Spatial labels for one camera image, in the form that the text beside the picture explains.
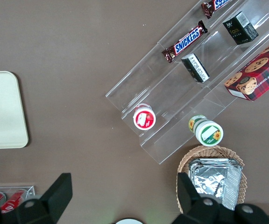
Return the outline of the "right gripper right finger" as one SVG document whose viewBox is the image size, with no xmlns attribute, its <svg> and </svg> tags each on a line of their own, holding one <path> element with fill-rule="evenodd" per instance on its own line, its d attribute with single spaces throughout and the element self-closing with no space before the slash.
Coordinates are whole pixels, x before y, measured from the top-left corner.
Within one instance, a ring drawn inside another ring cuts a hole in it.
<svg viewBox="0 0 269 224">
<path fill-rule="evenodd" d="M 201 197 L 186 173 L 177 174 L 177 195 L 183 213 L 176 224 L 214 224 L 219 216 L 219 204 L 208 197 Z"/>
</svg>

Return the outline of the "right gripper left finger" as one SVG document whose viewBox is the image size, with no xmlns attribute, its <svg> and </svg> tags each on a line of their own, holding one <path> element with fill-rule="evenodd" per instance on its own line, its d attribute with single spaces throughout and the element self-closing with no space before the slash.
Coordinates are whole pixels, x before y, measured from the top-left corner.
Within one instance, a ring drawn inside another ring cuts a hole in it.
<svg viewBox="0 0 269 224">
<path fill-rule="evenodd" d="M 72 199 L 71 173 L 62 173 L 39 198 L 16 209 L 18 224 L 56 224 Z"/>
</svg>

